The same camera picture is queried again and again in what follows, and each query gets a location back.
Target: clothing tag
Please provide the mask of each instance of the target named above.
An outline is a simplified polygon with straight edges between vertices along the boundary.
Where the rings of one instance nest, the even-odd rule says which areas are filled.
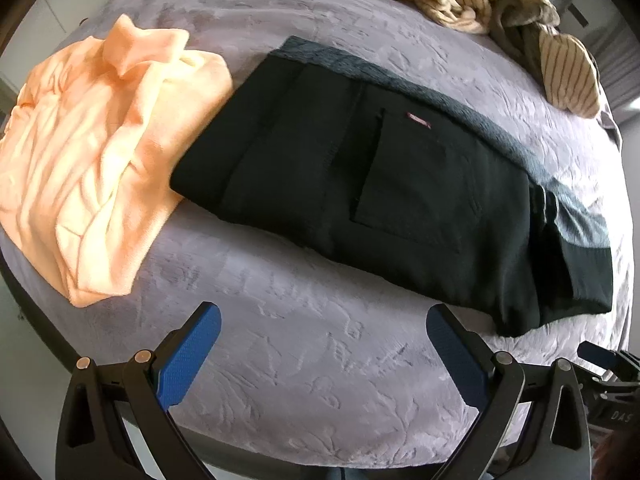
[[[413,115],[411,112],[407,112],[406,116],[409,117],[412,121],[415,121],[419,124],[421,124],[422,126],[426,126],[428,129],[431,130],[431,123],[428,121],[425,121],[424,119],[421,119],[418,116]]]

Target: silver bolt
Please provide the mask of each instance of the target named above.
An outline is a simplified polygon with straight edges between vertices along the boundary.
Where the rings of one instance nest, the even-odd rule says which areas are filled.
[[[78,368],[78,370],[86,370],[90,364],[91,359],[88,357],[81,357],[78,359],[78,362],[76,362],[76,368]]]
[[[513,363],[513,357],[508,352],[498,352],[495,355],[495,360],[498,361],[501,365],[510,365]]]
[[[148,363],[151,359],[151,352],[149,350],[141,350],[134,357],[137,363]]]
[[[566,359],[558,359],[558,368],[560,368],[563,372],[568,372],[571,370],[571,363]]]

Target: folded garment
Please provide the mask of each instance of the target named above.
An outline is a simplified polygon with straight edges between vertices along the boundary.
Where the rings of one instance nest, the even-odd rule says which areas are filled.
[[[604,220],[527,148],[439,92],[300,38],[236,91],[171,186],[223,220],[486,312],[502,335],[611,309]]]
[[[185,30],[122,15],[36,66],[0,142],[0,223],[75,306],[128,294],[180,202],[169,176],[231,93]]]
[[[444,27],[490,33],[533,75],[556,108],[588,119],[604,108],[595,63],[577,38],[555,31],[560,17],[549,0],[411,1]]]

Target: blue gripper pad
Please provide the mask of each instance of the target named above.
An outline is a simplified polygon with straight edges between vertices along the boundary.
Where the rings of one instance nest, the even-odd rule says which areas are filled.
[[[220,335],[222,316],[217,305],[200,305],[203,313],[158,373],[156,397],[166,411],[180,404],[198,370]]]
[[[605,370],[613,370],[618,363],[615,352],[590,341],[583,341],[578,345],[578,357]]]
[[[447,309],[447,312],[443,313],[443,309],[447,309],[443,304],[434,305],[429,309],[427,313],[427,335],[449,375],[451,375],[465,404],[473,406],[482,412],[489,402],[489,377],[482,370],[481,365],[469,351],[469,348],[460,339],[450,322],[457,323],[459,325],[458,329],[462,329],[466,336],[476,336],[478,338],[480,336],[466,331],[452,312]],[[450,322],[445,317],[447,314],[447,317],[453,318]]]

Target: mattress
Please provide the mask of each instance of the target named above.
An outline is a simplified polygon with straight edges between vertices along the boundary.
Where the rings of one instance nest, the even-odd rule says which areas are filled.
[[[103,38],[121,13],[179,27],[189,48],[222,54],[235,85],[291,35],[336,46],[486,115],[604,216],[613,254],[611,313],[553,322],[519,338],[455,312],[521,362],[580,362],[583,340],[628,343],[632,223],[620,153],[595,120],[552,108],[488,38],[440,27],[391,0],[111,0],[65,45]],[[382,468],[442,462],[477,411],[465,406],[425,331],[435,300],[330,262],[276,235],[228,224],[183,201],[153,243],[131,294],[72,307],[0,232],[15,277],[64,338],[99,364],[154,348],[203,300],[222,332],[184,401],[183,427],[289,462]],[[518,412],[508,440],[517,435]]]

